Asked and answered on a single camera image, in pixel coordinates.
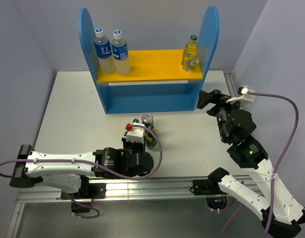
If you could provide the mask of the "clear soda bottle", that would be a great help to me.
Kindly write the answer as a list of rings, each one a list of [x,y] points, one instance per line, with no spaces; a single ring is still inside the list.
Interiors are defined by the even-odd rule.
[[[183,49],[183,58],[181,62],[182,69],[185,71],[193,71],[198,56],[197,36],[191,35],[190,40]]]

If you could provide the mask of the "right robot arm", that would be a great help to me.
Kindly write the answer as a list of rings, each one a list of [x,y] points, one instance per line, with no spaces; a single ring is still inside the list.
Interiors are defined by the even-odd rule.
[[[261,221],[265,231],[263,236],[274,238],[294,238],[305,223],[305,207],[288,191],[277,174],[279,165],[298,127],[299,111],[289,98],[257,93],[248,86],[239,88],[237,97],[231,97],[219,90],[199,91],[197,108],[208,104],[213,107],[207,111],[216,118],[221,141],[229,144],[227,150],[232,160],[257,184],[261,195],[246,187],[224,168],[217,168],[206,179],[195,179],[189,189],[194,195],[228,194],[250,209]],[[288,142],[277,163],[272,164],[266,150],[252,136],[256,124],[251,113],[242,109],[253,103],[256,96],[276,97],[291,103],[295,110],[295,123]]]

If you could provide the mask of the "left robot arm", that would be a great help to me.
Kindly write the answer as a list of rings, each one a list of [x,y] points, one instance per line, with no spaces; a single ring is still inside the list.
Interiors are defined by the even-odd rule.
[[[106,147],[83,154],[44,154],[31,145],[22,145],[9,185],[31,188],[44,185],[60,189],[76,197],[90,193],[90,177],[121,179],[149,174],[154,161],[138,142],[122,139],[123,149]]]

